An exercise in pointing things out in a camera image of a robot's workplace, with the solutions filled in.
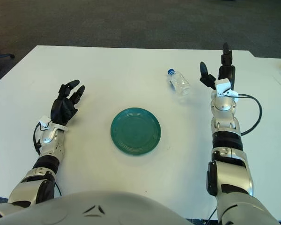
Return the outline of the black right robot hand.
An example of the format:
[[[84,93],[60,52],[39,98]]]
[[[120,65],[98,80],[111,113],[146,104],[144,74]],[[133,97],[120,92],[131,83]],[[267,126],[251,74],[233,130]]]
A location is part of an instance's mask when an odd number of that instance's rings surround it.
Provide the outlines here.
[[[221,55],[221,66],[219,68],[218,79],[228,79],[231,85],[231,89],[234,89],[235,84],[235,71],[236,68],[232,65],[233,57],[232,57],[232,50],[230,49],[227,42],[223,44],[222,47],[223,54]],[[207,87],[212,88],[215,90],[215,81],[216,78],[208,73],[207,67],[204,62],[200,63],[200,81]]]

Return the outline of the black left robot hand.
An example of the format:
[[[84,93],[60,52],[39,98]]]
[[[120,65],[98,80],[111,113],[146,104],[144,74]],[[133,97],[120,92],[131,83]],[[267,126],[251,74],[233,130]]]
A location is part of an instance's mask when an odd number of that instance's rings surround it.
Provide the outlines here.
[[[71,90],[78,86],[79,83],[79,80],[73,80],[61,85],[58,97],[54,100],[51,108],[50,118],[53,123],[66,126],[77,113],[78,110],[75,108],[75,105],[80,101],[85,91],[85,86],[82,85],[70,98],[68,96]]]

